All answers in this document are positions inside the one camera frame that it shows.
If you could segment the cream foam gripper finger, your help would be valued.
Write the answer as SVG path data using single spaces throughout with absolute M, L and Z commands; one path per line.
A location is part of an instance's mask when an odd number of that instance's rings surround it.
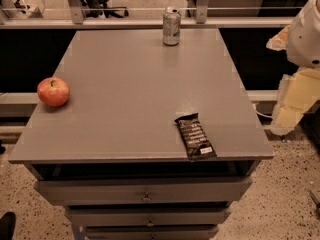
M 266 47 L 271 50 L 281 51 L 287 49 L 287 37 L 290 26 L 284 27 L 275 36 L 270 38 L 266 43 Z
M 292 76 L 284 74 L 278 88 L 270 130 L 287 135 L 320 99 L 320 70 L 300 67 Z

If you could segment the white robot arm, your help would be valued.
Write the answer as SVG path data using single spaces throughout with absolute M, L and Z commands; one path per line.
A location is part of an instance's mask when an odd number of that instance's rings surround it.
M 283 75 L 272 112 L 271 132 L 287 135 L 320 99 L 320 0 L 308 0 L 266 47 L 284 50 L 287 60 L 298 66 L 292 76 Z

